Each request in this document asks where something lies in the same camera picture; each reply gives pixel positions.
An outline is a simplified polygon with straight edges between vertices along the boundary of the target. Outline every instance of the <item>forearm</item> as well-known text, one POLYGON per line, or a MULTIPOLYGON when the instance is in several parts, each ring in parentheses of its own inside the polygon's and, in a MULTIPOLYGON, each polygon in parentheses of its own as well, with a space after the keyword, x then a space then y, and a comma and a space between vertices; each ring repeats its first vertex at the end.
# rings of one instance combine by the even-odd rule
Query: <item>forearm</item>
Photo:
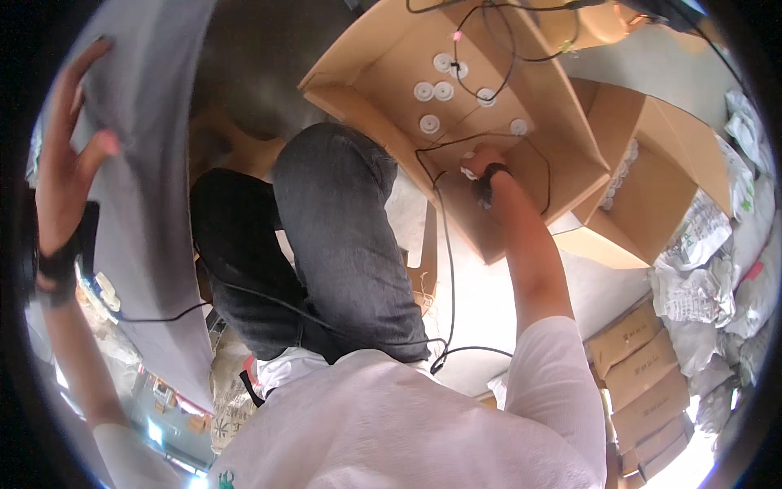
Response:
POLYGON ((129 426, 109 370, 76 300, 44 309, 44 320, 57 363, 87 424, 91 428, 107 422, 129 426))
POLYGON ((554 240, 527 193, 503 171, 491 179, 492 214, 507 242, 516 299, 517 337, 552 315, 573 317, 565 270, 554 240))

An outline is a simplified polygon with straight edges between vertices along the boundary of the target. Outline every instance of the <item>black pants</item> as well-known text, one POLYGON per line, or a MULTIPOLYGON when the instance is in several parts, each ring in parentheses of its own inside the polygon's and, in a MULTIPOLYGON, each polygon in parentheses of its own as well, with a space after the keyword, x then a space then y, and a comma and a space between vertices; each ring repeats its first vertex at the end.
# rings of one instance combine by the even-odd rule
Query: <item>black pants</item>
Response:
POLYGON ((362 348, 425 360, 413 301, 384 205, 396 161, 362 134, 316 124, 280 153, 274 186, 225 169, 191 191, 192 230, 217 313, 260 360, 301 346, 333 363, 362 348), (283 228, 296 270, 280 251, 283 228), (326 324, 235 286, 285 301, 326 324))

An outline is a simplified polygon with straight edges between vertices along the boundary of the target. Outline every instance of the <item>white shirt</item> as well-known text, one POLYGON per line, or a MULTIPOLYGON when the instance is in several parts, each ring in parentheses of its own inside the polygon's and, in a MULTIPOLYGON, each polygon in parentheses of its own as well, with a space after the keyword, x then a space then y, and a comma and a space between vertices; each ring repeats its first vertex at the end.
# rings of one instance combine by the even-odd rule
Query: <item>white shirt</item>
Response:
MULTIPOLYGON (((129 446, 141 442, 127 428, 94 433, 118 489, 183 485, 129 446)), ((237 489, 603 487, 603 408, 570 318, 519 337, 505 411, 362 350, 279 386, 214 463, 210 487, 218 477, 237 489)))

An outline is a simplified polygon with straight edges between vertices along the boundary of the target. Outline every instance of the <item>black wristband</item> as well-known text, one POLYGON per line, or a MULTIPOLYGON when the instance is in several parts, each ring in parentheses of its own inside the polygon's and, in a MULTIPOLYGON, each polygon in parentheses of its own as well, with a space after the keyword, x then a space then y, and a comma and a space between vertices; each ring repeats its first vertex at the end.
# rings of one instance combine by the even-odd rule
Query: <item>black wristband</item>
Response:
POLYGON ((44 308, 54 308, 66 304, 76 294, 76 271, 74 263, 77 256, 75 234, 65 246, 58 249, 52 256, 46 257, 38 251, 37 270, 48 280, 54 282, 54 289, 42 289, 36 280, 35 296, 44 308))
POLYGON ((498 172, 504 171, 510 176, 513 176, 511 169, 502 163, 490 163, 486 166, 483 172, 483 176, 472 183, 472 191, 475 193, 475 197, 478 199, 478 205, 484 209, 491 208, 491 199, 493 197, 493 191, 491 189, 491 178, 498 172))

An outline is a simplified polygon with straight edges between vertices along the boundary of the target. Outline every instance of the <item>white plastic cap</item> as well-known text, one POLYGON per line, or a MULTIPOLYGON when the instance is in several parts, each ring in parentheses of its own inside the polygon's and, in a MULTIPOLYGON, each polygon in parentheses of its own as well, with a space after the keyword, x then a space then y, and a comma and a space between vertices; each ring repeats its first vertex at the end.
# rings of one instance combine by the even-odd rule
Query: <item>white plastic cap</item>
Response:
POLYGON ((457 78, 459 80, 464 80, 467 77, 467 73, 469 73, 469 69, 467 68, 467 63, 464 61, 459 62, 459 76, 456 76, 456 67, 450 67, 450 70, 448 71, 450 73, 450 76, 457 78))
POLYGON ((418 126, 424 134, 434 134, 439 131, 439 119, 436 115, 426 114, 421 118, 421 121, 418 122, 418 126))
POLYGON ((524 119, 514 119, 511 121, 511 134, 514 136, 523 136, 527 133, 527 123, 524 119))
POLYGON ((454 62, 454 58, 451 58, 450 54, 447 52, 441 52, 439 55, 435 56, 435 59, 433 59, 432 62, 435 65, 435 70, 440 73, 448 73, 450 71, 450 64, 454 62))
POLYGON ((435 96, 435 88, 428 81, 422 81, 415 85, 413 95, 415 95, 415 98, 419 101, 427 102, 431 100, 433 96, 435 96))
POLYGON ((478 93, 476 93, 477 99, 478 99, 478 105, 481 107, 491 107, 494 106, 495 103, 497 103, 497 98, 491 99, 494 97, 494 90, 491 88, 481 88, 478 90, 478 93))
POLYGON ((435 85, 435 97, 440 102, 446 102, 454 97, 454 86, 447 81, 441 81, 435 85))

